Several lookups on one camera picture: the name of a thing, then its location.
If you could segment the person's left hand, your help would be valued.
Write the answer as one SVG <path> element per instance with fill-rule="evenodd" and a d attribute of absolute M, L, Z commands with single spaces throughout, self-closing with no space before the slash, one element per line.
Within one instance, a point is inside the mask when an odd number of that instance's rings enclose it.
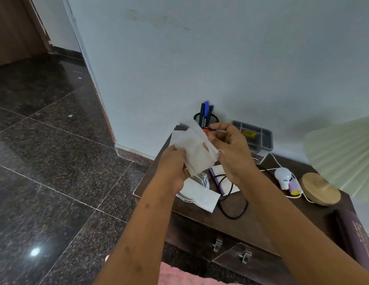
<path fill-rule="evenodd" d="M 169 147 L 163 151 L 159 159 L 155 176 L 173 196 L 180 192 L 184 181 L 191 176 L 185 161 L 186 158 L 170 158 Z"/>

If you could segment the white tissue paper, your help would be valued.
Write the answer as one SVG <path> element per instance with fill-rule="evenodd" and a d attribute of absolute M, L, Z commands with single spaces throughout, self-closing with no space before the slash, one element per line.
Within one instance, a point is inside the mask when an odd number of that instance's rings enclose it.
<path fill-rule="evenodd" d="M 185 131 L 174 130 L 169 145 L 176 149 L 185 149 L 185 166 L 191 176 L 196 176 L 214 166 L 219 157 L 219 150 L 208 140 L 206 133 L 195 120 L 181 123 Z"/>

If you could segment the person's left forearm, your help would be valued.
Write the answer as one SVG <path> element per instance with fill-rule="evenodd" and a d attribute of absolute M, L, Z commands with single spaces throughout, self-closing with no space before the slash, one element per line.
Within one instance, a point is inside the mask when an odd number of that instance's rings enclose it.
<path fill-rule="evenodd" d="M 155 176 L 92 285 L 158 285 L 164 242 L 182 177 Z"/>

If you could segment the person's right forearm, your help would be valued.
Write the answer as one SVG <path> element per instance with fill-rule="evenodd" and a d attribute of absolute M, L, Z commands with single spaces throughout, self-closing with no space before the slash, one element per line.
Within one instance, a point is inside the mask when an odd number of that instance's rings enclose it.
<path fill-rule="evenodd" d="M 299 285 L 369 285 L 369 272 L 319 230 L 256 168 L 238 187 Z"/>

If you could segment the clear glass ashtray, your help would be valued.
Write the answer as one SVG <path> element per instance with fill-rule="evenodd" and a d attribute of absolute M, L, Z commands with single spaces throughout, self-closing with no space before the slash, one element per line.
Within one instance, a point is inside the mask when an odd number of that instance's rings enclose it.
<path fill-rule="evenodd" d="M 196 176 L 190 176 L 184 181 L 183 188 L 176 194 L 182 201 L 196 203 L 201 201 L 210 188 L 206 173 L 202 172 Z"/>

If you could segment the black mesh pen holder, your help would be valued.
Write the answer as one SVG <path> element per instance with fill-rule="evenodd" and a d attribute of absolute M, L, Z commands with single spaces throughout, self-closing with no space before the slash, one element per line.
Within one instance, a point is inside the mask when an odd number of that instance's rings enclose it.
<path fill-rule="evenodd" d="M 214 114 L 211 114 L 210 117 L 202 116 L 202 123 L 201 128 L 203 129 L 204 133 L 208 135 L 209 132 L 214 131 L 214 129 L 211 129 L 209 125 L 215 124 L 219 122 L 219 119 Z"/>

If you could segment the purple-edged notebook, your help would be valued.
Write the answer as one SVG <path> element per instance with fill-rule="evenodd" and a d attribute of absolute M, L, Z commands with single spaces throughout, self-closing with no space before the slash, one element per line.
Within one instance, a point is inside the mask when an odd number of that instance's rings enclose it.
<path fill-rule="evenodd" d="M 216 165 L 209 169 L 209 182 L 216 187 L 216 191 L 222 196 L 228 196 L 240 191 L 240 189 L 227 178 L 222 165 Z"/>

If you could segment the white paper sheet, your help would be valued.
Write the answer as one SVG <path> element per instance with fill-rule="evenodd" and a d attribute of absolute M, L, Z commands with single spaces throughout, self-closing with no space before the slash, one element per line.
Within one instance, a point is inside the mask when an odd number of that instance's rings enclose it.
<path fill-rule="evenodd" d="M 221 195 L 219 193 L 212 191 L 209 188 L 209 190 L 206 192 L 203 199 L 193 204 L 195 204 L 196 206 L 200 207 L 201 209 L 205 211 L 212 213 L 219 201 L 220 196 Z"/>

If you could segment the small white box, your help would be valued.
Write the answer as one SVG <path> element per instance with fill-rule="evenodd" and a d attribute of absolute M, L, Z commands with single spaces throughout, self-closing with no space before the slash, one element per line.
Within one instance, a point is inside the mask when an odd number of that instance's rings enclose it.
<path fill-rule="evenodd" d="M 250 151 L 251 151 L 252 159 L 254 163 L 257 165 L 260 165 L 269 153 L 268 151 L 263 150 L 263 149 L 260 150 L 259 152 L 254 152 L 253 150 L 250 150 Z"/>

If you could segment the grey compartment organizer tray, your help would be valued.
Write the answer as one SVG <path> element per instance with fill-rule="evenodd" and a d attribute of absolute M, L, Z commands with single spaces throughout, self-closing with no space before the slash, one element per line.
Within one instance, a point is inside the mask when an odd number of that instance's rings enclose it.
<path fill-rule="evenodd" d="M 273 150 L 272 131 L 237 120 L 233 120 L 232 124 L 238 128 L 245 137 L 252 153 L 258 154 L 262 150 L 267 152 Z"/>

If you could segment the small purple cylinder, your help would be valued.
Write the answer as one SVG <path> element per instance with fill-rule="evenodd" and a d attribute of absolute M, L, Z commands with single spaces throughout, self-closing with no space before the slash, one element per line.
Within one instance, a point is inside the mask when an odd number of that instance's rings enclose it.
<path fill-rule="evenodd" d="M 298 197 L 303 194 L 303 190 L 296 178 L 292 178 L 288 183 L 288 191 L 291 196 Z"/>

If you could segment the pink clothing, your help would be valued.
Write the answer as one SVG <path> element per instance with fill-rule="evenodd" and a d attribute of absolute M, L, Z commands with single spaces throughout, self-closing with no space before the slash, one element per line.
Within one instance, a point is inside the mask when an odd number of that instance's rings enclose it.
<path fill-rule="evenodd" d="M 203 278 L 184 272 L 161 262 L 158 285 L 242 285 L 239 283 L 224 283 L 213 278 Z"/>

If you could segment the pale green pleated lampshade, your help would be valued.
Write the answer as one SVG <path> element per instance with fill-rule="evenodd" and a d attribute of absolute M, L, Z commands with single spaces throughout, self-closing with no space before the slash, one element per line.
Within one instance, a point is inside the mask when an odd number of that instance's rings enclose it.
<path fill-rule="evenodd" d="M 369 116 L 307 133 L 304 151 L 331 185 L 369 203 Z"/>

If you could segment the dark purple book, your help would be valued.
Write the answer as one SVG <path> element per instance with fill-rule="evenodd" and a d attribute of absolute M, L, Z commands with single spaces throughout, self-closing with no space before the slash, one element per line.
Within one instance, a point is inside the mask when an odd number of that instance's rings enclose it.
<path fill-rule="evenodd" d="M 369 271 L 369 237 L 358 216 L 345 209 L 336 209 L 333 215 L 337 221 L 345 251 Z"/>

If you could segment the brown wooden door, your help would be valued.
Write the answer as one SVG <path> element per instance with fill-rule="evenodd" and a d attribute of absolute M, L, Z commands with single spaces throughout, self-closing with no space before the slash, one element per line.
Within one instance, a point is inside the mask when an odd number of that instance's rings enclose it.
<path fill-rule="evenodd" d="M 0 0 L 0 67 L 48 53 L 29 0 Z"/>

